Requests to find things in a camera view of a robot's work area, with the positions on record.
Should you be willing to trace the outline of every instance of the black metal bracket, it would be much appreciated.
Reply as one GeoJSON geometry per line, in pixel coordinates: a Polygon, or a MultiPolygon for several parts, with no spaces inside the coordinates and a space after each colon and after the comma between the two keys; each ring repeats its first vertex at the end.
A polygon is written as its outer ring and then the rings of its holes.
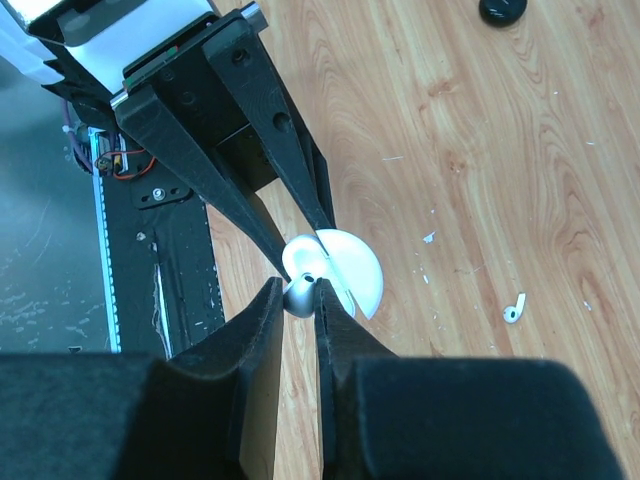
{"type": "Polygon", "coordinates": [[[203,17],[126,75],[122,130],[288,279],[285,242],[255,192],[279,177],[314,229],[335,228],[335,217],[326,160],[253,27],[238,10],[203,17]]]}

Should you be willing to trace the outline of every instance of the wooden floor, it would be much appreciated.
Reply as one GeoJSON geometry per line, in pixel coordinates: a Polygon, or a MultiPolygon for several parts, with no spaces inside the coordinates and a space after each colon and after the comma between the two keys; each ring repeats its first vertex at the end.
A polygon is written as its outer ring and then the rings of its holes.
{"type": "MultiPolygon", "coordinates": [[[[401,355],[565,363],[640,478],[640,4],[531,1],[498,31],[477,0],[260,3],[338,226],[382,262],[364,326],[401,355]]],[[[282,185],[261,196],[286,238],[308,231],[282,185]]],[[[211,217],[231,316],[275,272],[211,217]]],[[[311,321],[286,319],[284,349],[275,477],[317,478],[311,321]]]]}

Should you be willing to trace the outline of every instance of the black plastic part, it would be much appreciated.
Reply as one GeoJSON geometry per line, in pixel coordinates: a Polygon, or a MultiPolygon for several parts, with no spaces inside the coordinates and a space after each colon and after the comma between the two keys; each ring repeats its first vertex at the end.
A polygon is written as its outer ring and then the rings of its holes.
{"type": "Polygon", "coordinates": [[[527,0],[480,0],[480,16],[492,27],[508,27],[524,15],[527,0]]]}
{"type": "MultiPolygon", "coordinates": [[[[151,162],[151,156],[146,152],[128,155],[127,158],[128,174],[142,172],[151,162]]],[[[158,162],[154,163],[152,170],[148,173],[131,181],[130,185],[131,203],[140,210],[179,202],[193,195],[193,190],[158,162]],[[153,196],[155,189],[161,189],[164,192],[162,199],[153,196]]]]}
{"type": "Polygon", "coordinates": [[[282,281],[167,363],[0,356],[3,478],[272,478],[282,281]]]}
{"type": "Polygon", "coordinates": [[[562,365],[399,358],[317,285],[324,478],[623,478],[562,365]]]}
{"type": "Polygon", "coordinates": [[[201,23],[131,67],[118,124],[288,279],[285,242],[255,192],[280,177],[314,229],[335,228],[326,161],[242,14],[201,23]]]}
{"type": "Polygon", "coordinates": [[[48,60],[45,64],[64,76],[64,80],[43,88],[71,102],[80,120],[87,125],[116,132],[118,127],[110,105],[111,93],[64,46],[47,41],[43,44],[56,56],[55,60],[48,60]]]}
{"type": "Polygon", "coordinates": [[[224,312],[205,203],[191,195],[140,210],[143,179],[170,181],[161,165],[133,182],[103,179],[121,349],[169,357],[224,325],[224,312]]]}

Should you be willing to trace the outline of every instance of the white earbud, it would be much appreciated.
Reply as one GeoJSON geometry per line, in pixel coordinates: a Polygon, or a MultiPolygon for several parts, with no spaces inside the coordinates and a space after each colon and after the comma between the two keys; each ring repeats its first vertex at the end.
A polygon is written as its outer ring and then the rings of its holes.
{"type": "Polygon", "coordinates": [[[516,302],[515,307],[509,306],[504,309],[502,318],[504,318],[505,322],[516,323],[518,320],[520,320],[520,317],[522,316],[522,312],[524,311],[524,302],[526,298],[527,298],[527,294],[521,293],[520,295],[518,295],[518,301],[516,302]]]}

